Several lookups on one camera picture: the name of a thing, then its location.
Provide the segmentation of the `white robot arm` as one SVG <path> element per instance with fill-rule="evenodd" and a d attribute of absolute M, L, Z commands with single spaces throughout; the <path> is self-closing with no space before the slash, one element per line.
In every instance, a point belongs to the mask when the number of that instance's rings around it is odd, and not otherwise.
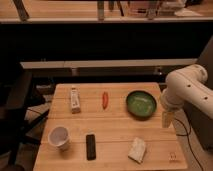
<path fill-rule="evenodd" d="M 164 108 L 163 128 L 170 126 L 174 113 L 183 107 L 185 101 L 213 119 L 213 90 L 204 85 L 207 78 L 207 70 L 198 64 L 174 70 L 166 76 L 166 88 L 160 95 L 160 102 Z"/>

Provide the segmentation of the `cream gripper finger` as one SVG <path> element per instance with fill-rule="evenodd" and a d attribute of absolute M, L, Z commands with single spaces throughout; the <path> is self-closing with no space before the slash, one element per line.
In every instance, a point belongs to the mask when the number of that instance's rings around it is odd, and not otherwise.
<path fill-rule="evenodd" d="M 164 111 L 162 113 L 162 127 L 168 128 L 171 125 L 173 118 L 174 118 L 173 112 Z"/>

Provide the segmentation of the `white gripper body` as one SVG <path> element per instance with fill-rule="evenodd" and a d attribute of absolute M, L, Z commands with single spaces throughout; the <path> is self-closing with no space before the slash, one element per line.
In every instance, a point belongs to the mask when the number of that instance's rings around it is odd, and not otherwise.
<path fill-rule="evenodd" d="M 184 105 L 184 101 L 168 89 L 163 90 L 160 95 L 160 102 L 166 111 L 178 111 Z"/>

